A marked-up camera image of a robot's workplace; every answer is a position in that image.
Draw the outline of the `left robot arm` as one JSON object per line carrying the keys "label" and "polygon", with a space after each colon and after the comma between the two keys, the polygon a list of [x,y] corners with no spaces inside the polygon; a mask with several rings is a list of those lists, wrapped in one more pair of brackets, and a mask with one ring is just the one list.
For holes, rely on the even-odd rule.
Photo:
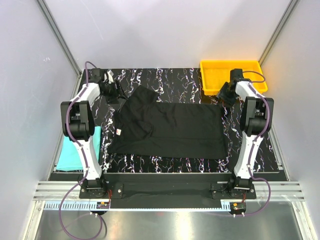
{"label": "left robot arm", "polygon": [[60,104],[62,132],[75,146],[83,168],[83,178],[78,182],[81,199],[102,199],[111,192],[94,149],[95,122],[91,105],[100,96],[107,102],[126,98],[113,75],[111,70],[93,68],[85,74],[86,81],[79,93]]}

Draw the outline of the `black t shirt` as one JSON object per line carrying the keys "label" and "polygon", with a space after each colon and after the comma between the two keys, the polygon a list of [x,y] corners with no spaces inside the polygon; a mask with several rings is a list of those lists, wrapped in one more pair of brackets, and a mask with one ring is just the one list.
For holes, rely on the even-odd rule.
{"label": "black t shirt", "polygon": [[222,111],[214,104],[158,102],[139,86],[114,115],[110,154],[224,159],[228,155]]}

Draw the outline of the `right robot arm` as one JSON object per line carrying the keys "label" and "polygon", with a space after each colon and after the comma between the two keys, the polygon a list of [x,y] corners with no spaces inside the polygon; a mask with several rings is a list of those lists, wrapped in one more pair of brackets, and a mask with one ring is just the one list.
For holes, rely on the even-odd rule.
{"label": "right robot arm", "polygon": [[225,82],[217,97],[233,105],[237,98],[244,100],[240,116],[242,143],[237,163],[228,183],[222,191],[231,198],[243,198],[253,189],[253,176],[258,149],[264,136],[272,127],[274,99],[260,94],[254,87],[255,81],[244,77],[244,71],[235,68],[230,71],[230,80]]}

